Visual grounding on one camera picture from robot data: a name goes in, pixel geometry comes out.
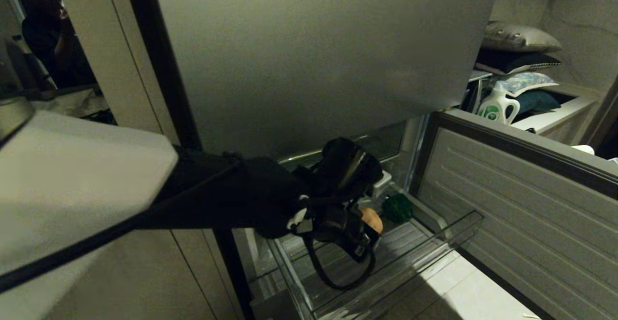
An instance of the detergent bottle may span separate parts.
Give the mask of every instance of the detergent bottle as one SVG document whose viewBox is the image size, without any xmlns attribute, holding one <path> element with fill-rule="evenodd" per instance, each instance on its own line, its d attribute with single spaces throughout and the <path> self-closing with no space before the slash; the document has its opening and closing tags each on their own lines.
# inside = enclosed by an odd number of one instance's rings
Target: detergent bottle
<svg viewBox="0 0 618 320">
<path fill-rule="evenodd" d="M 507 118 L 506 109 L 509 106 L 513 107 L 513 111 Z M 505 125 L 510 125 L 517 116 L 518 112 L 519 102 L 514 99 L 506 98 L 506 90 L 503 89 L 501 82 L 498 81 L 492 90 L 492 94 L 483 100 L 483 103 L 478 109 L 477 115 Z"/>
</svg>

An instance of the pillow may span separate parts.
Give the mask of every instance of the pillow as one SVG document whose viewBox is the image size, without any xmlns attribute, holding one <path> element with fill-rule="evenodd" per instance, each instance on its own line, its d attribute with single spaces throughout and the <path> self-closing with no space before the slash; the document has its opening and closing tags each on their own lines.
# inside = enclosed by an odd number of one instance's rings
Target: pillow
<svg viewBox="0 0 618 320">
<path fill-rule="evenodd" d="M 517 97 L 531 89 L 549 87 L 558 85 L 552 78 L 541 73 L 519 73 L 510 76 L 506 80 L 496 82 L 496 86 L 500 86 L 506 95 Z"/>
<path fill-rule="evenodd" d="M 485 28 L 483 49 L 511 52 L 556 52 L 562 45 L 556 38 L 534 27 L 492 21 Z"/>
<path fill-rule="evenodd" d="M 519 112 L 517 115 L 528 111 L 549 111 L 558 109 L 560 103 L 546 91 L 536 90 L 521 94 L 516 98 L 519 102 Z"/>
<path fill-rule="evenodd" d="M 549 68 L 562 62 L 544 54 L 520 54 L 481 49 L 477 56 L 477 69 L 506 75 L 531 69 Z"/>
</svg>

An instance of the green label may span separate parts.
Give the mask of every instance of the green label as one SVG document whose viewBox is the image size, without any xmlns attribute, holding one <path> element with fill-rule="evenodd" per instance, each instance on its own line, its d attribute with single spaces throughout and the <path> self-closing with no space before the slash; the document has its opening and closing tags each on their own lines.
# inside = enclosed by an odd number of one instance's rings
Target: green label
<svg viewBox="0 0 618 320">
<path fill-rule="evenodd" d="M 500 117 L 500 115 L 498 115 L 499 112 L 500 109 L 498 109 L 496 105 L 489 105 L 485 109 L 481 109 L 478 114 L 479 116 L 486 117 L 490 120 L 497 120 Z"/>
</svg>

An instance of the refrigerator door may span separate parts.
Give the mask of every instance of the refrigerator door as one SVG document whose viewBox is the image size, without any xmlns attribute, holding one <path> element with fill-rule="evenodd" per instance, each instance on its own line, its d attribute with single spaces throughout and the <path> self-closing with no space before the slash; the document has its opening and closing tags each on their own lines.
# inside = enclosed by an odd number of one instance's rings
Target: refrigerator door
<svg viewBox="0 0 618 320">
<path fill-rule="evenodd" d="M 206 151 L 279 157 L 461 100 L 493 0 L 158 0 Z"/>
<path fill-rule="evenodd" d="M 413 195 L 485 217 L 474 258 L 555 319 L 618 318 L 615 164 L 463 111 L 433 115 L 419 159 Z"/>
</svg>

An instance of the refrigerator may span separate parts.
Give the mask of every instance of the refrigerator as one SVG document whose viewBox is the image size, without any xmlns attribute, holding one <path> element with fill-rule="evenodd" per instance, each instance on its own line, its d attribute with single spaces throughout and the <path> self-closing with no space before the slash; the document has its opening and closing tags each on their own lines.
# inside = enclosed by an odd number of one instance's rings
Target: refrigerator
<svg viewBox="0 0 618 320">
<path fill-rule="evenodd" d="M 451 109 L 493 0 L 130 3 L 183 146 L 294 168 L 351 138 L 393 175 L 362 205 L 413 204 L 410 221 L 385 222 L 377 268 L 347 292 L 320 283 L 297 238 L 216 232 L 245 318 L 378 318 L 452 250 L 543 318 L 618 316 L 616 167 Z M 316 249 L 334 278 L 362 268 Z"/>
</svg>

